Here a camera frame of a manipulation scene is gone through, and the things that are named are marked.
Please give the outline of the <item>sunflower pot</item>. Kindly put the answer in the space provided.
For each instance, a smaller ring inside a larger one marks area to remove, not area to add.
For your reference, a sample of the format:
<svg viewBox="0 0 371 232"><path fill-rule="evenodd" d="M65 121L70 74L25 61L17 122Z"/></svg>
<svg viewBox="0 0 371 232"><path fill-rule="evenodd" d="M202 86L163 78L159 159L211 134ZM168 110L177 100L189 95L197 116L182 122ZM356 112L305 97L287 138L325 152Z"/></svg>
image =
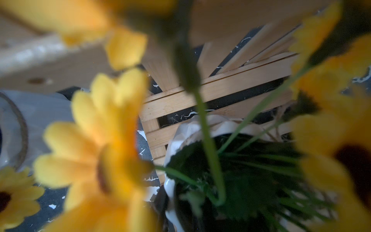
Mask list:
<svg viewBox="0 0 371 232"><path fill-rule="evenodd" d="M72 120L70 105L61 93L1 90L1 231L41 232L63 212L67 189L40 184L33 163L50 152L45 129Z"/></svg>
<svg viewBox="0 0 371 232"><path fill-rule="evenodd" d="M306 232L371 229L371 98L350 80L371 63L370 1L336 1L295 33L290 78L231 132L214 135L189 42L193 1L1 1L1 11L68 46L105 40L118 78L98 74L71 100L73 122L44 132L49 153L35 180L68 188L64 211L45 232L161 232L165 210L144 200L144 177L164 171L169 198L187 232ZM137 118L148 79L139 68L154 37L187 94L201 127L168 146L166 165L141 160Z"/></svg>

